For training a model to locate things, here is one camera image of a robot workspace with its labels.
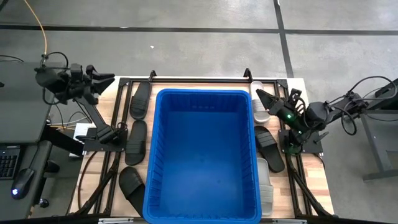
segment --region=white slipper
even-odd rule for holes
[[[274,203],[274,187],[269,179],[267,161],[263,158],[257,158],[257,169],[259,173],[262,215],[269,216],[272,214],[272,205]]]
[[[254,81],[250,83],[249,91],[251,95],[251,106],[253,110],[254,122],[257,124],[264,124],[265,122],[269,121],[269,114],[262,105],[259,95],[256,93],[257,89],[264,89],[260,81]]]

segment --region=wooden tabletop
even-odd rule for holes
[[[116,81],[106,89],[106,91],[100,96],[99,104],[97,106],[98,111],[101,113],[102,117],[104,118],[105,122],[110,124],[113,108],[115,104],[116,92],[118,90],[118,80],[117,77]],[[307,93],[305,92],[304,82],[301,78],[288,78],[287,79],[289,84],[289,91],[291,88],[297,88],[302,90],[302,98],[308,104]],[[138,83],[135,83],[132,90],[132,95],[135,94],[138,87]],[[152,84],[152,94],[150,96],[149,108],[147,115],[145,117],[145,121],[148,126],[147,132],[147,153],[145,159],[138,165],[134,166],[138,173],[140,174],[144,183],[146,182],[147,176],[147,166],[148,166],[148,159],[149,159],[149,151],[150,151],[150,141],[152,135],[152,127],[154,123],[154,111],[155,111],[155,101],[157,93],[164,89],[164,88],[183,88],[183,89],[202,89],[202,90],[244,90],[249,91],[248,84],[218,84],[218,83],[153,83]],[[119,109],[118,114],[118,122],[121,121],[123,107],[124,107],[124,100],[126,99],[126,89],[124,88],[121,100],[121,106]],[[274,94],[274,87],[271,84],[264,84],[264,90]],[[134,122],[134,119],[128,116],[127,125],[129,127],[129,132],[131,126]],[[279,120],[276,116],[271,116],[271,119],[268,123],[264,125],[274,138],[278,141],[277,132],[280,129]],[[81,165],[80,175],[84,168],[84,165],[87,162],[88,157],[85,156],[83,163]],[[114,153],[112,153],[109,166],[112,164],[114,158]],[[86,202],[86,200],[90,197],[93,193],[94,189],[98,186],[98,182],[100,180],[101,168],[104,159],[104,152],[99,152],[87,168],[87,172],[83,178],[83,183],[81,185],[81,202],[82,204]],[[319,158],[315,157],[312,154],[302,154],[302,160],[304,165],[305,177],[307,180],[308,188],[311,190],[312,194],[317,198],[317,200],[322,204],[322,206],[330,213],[333,213],[333,207],[331,204],[330,193],[328,189],[328,184],[326,181],[326,175],[323,168],[323,165]],[[127,165],[124,163],[124,153],[121,156],[121,163],[119,166],[119,173],[126,167]],[[287,169],[277,174],[270,172],[271,176],[271,184],[274,186],[274,211],[271,216],[263,217],[263,218],[293,218],[293,208],[292,208],[292,197],[290,194],[290,187],[289,187],[289,180],[287,175]],[[111,215],[112,217],[139,217],[138,213],[132,207],[132,205],[124,198],[118,184],[119,180],[116,184],[116,189],[114,192],[114,202],[112,207]],[[106,200],[108,197],[108,186],[106,187],[104,194],[103,194],[103,201],[101,206],[101,212],[104,210],[106,205]],[[301,193],[300,188],[296,184],[297,193],[298,193],[298,200],[300,204],[300,208],[303,212],[304,210],[304,203],[303,203],[303,196]],[[78,210],[77,204],[77,188],[75,190],[75,194],[73,196],[73,202],[71,205],[70,212],[74,212]]]

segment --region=black slide sandal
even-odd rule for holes
[[[124,168],[119,175],[119,186],[126,200],[141,217],[144,217],[142,207],[144,206],[145,185],[137,170],[133,167]]]
[[[140,82],[136,94],[131,97],[130,115],[134,119],[144,119],[147,114],[152,85],[148,81]]]
[[[275,173],[283,171],[285,164],[272,134],[263,126],[254,127],[254,134],[256,136],[256,146],[263,158],[268,162],[269,169]]]
[[[126,144],[124,161],[129,166],[142,162],[146,154],[147,123],[137,120],[132,124],[130,139]]]

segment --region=blue plastic crate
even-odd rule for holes
[[[158,93],[144,199],[149,223],[258,223],[251,98],[245,91]]]

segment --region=gray concrete floor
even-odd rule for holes
[[[398,29],[394,0],[279,2],[285,29]],[[278,28],[272,0],[36,0],[31,4],[47,25]],[[13,0],[0,12],[0,23],[35,21],[23,1]],[[154,69],[158,75],[240,77],[249,67],[255,77],[287,76],[279,34],[46,33],[49,51],[65,52],[72,62],[92,63],[99,71],[116,75],[148,75]],[[334,99],[366,76],[398,78],[397,41],[396,35],[287,35],[294,77],[305,79],[310,101]],[[0,54],[34,62],[42,51],[40,31],[0,31]],[[363,95],[384,84],[364,82],[357,91]],[[61,109],[64,119],[77,110],[73,105]],[[56,110],[52,115],[53,122],[60,121]],[[358,134],[348,136],[335,122],[327,127],[330,134],[322,141],[335,213],[396,223],[398,178],[362,181],[363,175],[376,171],[376,165],[361,122],[357,124]]]

